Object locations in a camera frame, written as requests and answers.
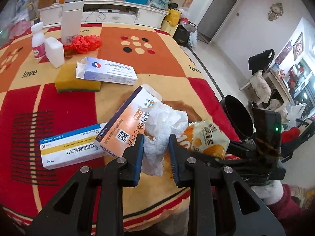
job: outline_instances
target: metal screw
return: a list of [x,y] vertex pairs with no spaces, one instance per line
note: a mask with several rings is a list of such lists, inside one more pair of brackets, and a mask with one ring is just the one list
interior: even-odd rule
[[126,158],[125,157],[118,157],[117,158],[117,162],[118,163],[125,163],[126,162]]
[[232,173],[233,169],[229,166],[226,166],[223,168],[223,170],[226,172],[226,173]]
[[189,157],[189,158],[187,159],[187,161],[188,161],[189,163],[196,163],[196,162],[197,162],[196,158],[194,158],[194,157]]
[[86,172],[88,172],[89,170],[90,170],[90,168],[89,168],[88,166],[83,166],[83,167],[80,168],[80,171],[81,171],[82,173],[86,173]]

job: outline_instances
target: orange medicine box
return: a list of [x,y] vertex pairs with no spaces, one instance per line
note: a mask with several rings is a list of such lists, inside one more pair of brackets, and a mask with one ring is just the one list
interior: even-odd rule
[[119,108],[94,142],[104,147],[114,157],[122,156],[124,150],[134,144],[137,134],[144,133],[149,114],[139,108],[149,108],[162,101],[162,97],[147,84],[139,86]]

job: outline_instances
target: pink label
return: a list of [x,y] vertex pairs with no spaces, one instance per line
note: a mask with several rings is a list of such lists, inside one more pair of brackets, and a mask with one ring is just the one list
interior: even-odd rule
[[33,54],[35,58],[42,57],[46,54],[45,52],[45,43],[40,46],[33,47]]

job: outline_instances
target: white glove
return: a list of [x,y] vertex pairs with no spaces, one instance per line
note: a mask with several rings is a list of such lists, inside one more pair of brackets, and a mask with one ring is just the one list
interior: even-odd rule
[[268,185],[251,186],[251,189],[266,205],[277,203],[283,196],[283,186],[279,180],[272,180]]

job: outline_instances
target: picture frame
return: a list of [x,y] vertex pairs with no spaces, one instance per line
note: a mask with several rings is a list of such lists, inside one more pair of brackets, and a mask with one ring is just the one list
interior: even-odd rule
[[287,43],[287,45],[284,47],[284,49],[281,51],[281,53],[279,54],[279,56],[275,59],[275,63],[277,63],[278,65],[280,65],[282,63],[282,61],[287,57],[287,55],[290,53],[290,51],[292,50],[292,44],[291,44],[291,40]]
[[294,55],[294,61],[302,54],[304,51],[304,38],[303,38],[303,32],[300,34],[299,38],[293,45],[293,55]]

